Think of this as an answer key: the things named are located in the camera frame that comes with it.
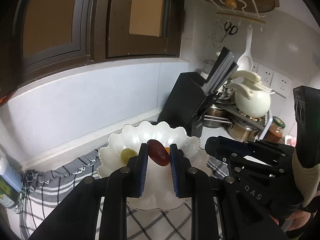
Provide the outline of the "right hand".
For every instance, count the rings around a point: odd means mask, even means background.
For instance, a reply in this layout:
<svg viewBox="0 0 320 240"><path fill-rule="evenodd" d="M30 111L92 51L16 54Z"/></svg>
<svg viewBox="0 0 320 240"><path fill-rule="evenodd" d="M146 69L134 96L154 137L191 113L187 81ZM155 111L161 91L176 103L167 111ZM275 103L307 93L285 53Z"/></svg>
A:
<svg viewBox="0 0 320 240"><path fill-rule="evenodd" d="M296 210L287 219L271 218L281 229L286 229L285 234L288 239L299 239L303 233L311 228L317 213L318 211L307 212L304 210Z"/></svg>

